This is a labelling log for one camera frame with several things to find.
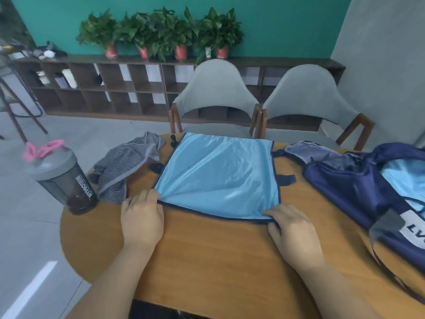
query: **left hand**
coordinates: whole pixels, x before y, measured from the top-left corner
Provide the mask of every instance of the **left hand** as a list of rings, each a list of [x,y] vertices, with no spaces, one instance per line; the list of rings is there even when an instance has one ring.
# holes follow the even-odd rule
[[[157,204],[159,193],[151,189],[126,199],[121,205],[124,247],[154,249],[164,233],[164,211]]]

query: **navy blue bag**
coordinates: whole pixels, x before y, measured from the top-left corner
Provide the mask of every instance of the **navy blue bag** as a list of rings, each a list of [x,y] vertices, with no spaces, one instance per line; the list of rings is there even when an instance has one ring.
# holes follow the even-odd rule
[[[421,211],[412,207],[415,204],[423,208],[425,204],[420,199],[422,196],[413,190],[413,182],[409,183],[412,177],[403,173],[401,167],[410,166],[409,170],[417,173],[416,182],[420,179],[418,185],[425,188],[424,150],[404,143],[385,143],[378,145],[370,153],[347,152],[340,155],[318,144],[301,141],[273,154],[287,156],[302,164],[305,179],[358,225],[369,231],[372,247],[380,239],[421,273],[425,273],[425,219],[420,214]],[[397,184],[387,181],[387,173],[386,178],[383,176],[383,169],[388,166],[393,168],[396,175],[405,174],[410,177],[406,178],[404,191]],[[396,182],[402,181],[397,177],[394,179]],[[403,192],[413,194],[402,196],[400,193]],[[407,293],[425,304],[425,298],[402,283],[376,253],[375,259]]]

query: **white label on bag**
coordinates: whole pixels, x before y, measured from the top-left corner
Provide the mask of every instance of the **white label on bag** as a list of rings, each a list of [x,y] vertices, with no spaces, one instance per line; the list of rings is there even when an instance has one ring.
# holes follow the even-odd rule
[[[400,230],[401,235],[414,246],[425,250],[425,220],[413,210],[405,211],[400,216],[406,222]]]

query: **pink bow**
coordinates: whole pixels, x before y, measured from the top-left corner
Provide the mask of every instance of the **pink bow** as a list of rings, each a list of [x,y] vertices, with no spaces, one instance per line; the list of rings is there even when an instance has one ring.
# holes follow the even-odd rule
[[[24,152],[22,157],[27,161],[31,162],[35,158],[43,158],[45,157],[50,151],[56,150],[63,146],[65,143],[64,140],[54,140],[49,142],[48,144],[45,144],[39,148],[36,148],[34,144],[31,142],[26,143],[27,151]]]

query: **gray shaker lid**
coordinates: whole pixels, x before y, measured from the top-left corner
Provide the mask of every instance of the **gray shaker lid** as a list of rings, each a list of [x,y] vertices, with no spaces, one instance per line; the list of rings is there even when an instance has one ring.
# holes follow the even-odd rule
[[[29,162],[27,172],[36,181],[59,177],[71,170],[77,163],[77,157],[70,148],[60,147],[49,152],[44,158],[35,158]]]

